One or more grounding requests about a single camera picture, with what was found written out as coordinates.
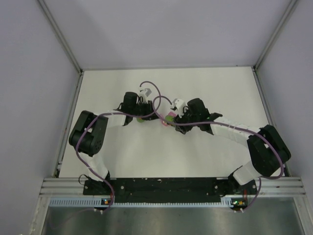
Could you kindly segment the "green bottle cap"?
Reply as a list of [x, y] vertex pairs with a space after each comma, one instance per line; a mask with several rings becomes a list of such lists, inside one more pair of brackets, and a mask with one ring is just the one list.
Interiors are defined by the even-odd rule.
[[137, 118], [136, 119], [139, 123], [143, 123], [145, 120], [141, 119], [141, 118]]

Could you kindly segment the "green pill bottle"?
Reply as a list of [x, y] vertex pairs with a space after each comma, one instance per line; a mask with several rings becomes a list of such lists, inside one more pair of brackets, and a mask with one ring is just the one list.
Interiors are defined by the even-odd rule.
[[167, 115], [167, 116], [165, 117], [165, 122], [166, 122], [166, 123], [174, 122], [174, 116]]

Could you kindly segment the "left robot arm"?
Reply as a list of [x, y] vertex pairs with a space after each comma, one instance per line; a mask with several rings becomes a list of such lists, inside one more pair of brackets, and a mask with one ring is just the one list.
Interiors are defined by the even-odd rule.
[[123, 102], [106, 115], [82, 111], [69, 136], [69, 144], [75, 149], [78, 159], [87, 167], [88, 176], [95, 180], [94, 188], [100, 194], [110, 191], [109, 170], [99, 152], [109, 128], [127, 126], [136, 118], [138, 121], [155, 120], [152, 102], [148, 99], [151, 90], [139, 89], [139, 93], [126, 92]]

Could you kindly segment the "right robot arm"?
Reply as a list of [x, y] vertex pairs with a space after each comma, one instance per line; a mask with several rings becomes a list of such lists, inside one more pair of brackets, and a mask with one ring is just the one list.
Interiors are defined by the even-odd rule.
[[186, 134], [196, 126], [203, 132], [227, 138], [248, 149], [250, 161], [228, 177], [228, 188], [232, 193], [241, 193], [255, 178], [272, 177], [277, 170], [283, 170], [284, 163], [291, 158], [291, 152], [272, 125], [250, 128], [236, 124], [222, 114], [210, 113], [199, 98], [189, 102], [174, 99], [171, 109], [178, 113], [173, 119], [176, 131]]

